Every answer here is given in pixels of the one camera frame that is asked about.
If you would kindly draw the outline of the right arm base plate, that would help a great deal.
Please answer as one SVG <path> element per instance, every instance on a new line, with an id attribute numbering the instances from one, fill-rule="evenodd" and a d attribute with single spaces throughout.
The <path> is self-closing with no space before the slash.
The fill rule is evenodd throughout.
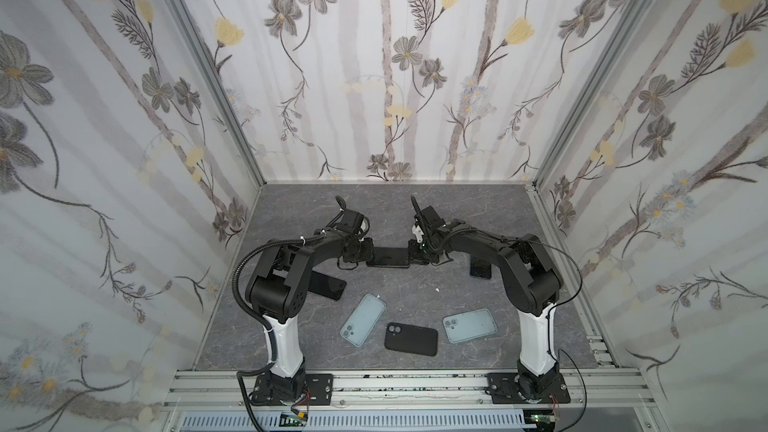
<path id="1" fill-rule="evenodd" d="M 495 405 L 570 404 L 571 397 L 560 373 L 532 376 L 528 373 L 489 373 L 485 392 Z"/>

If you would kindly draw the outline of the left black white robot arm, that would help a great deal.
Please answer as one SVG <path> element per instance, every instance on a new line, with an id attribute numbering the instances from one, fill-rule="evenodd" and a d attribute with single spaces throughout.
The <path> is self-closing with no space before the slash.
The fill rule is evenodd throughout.
<path id="1" fill-rule="evenodd" d="M 254 377 L 250 405 L 267 400 L 295 403 L 307 397 L 306 361 L 300 348 L 298 315 L 307 296 L 341 299 L 347 282 L 317 272 L 327 260 L 358 265 L 373 257 L 368 236 L 370 221 L 362 213 L 340 210 L 309 237 L 272 239 L 248 252 L 231 279 L 237 305 L 263 328 L 268 346 L 267 365 L 241 371 L 238 381 Z"/>

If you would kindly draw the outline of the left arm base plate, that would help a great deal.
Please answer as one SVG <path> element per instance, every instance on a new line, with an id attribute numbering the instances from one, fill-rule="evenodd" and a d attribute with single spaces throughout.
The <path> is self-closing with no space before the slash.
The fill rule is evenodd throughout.
<path id="1" fill-rule="evenodd" d="M 298 374 L 294 378 L 262 374 L 248 389 L 249 401 L 254 406 L 328 406 L 333 379 L 332 374 Z"/>

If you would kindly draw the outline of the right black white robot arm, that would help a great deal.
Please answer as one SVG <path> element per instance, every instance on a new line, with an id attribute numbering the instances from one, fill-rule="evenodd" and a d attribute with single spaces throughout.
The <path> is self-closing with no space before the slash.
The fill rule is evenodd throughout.
<path id="1" fill-rule="evenodd" d="M 422 208 L 415 198 L 411 202 L 415 216 L 409 261 L 437 266 L 447 262 L 451 252 L 458 252 L 498 268 L 505 295 L 519 315 L 517 393 L 529 402 L 551 395 L 555 380 L 561 377 L 551 351 L 551 318 L 564 282 L 546 245 L 531 234 L 506 237 L 463 220 L 447 222 L 433 207 Z"/>

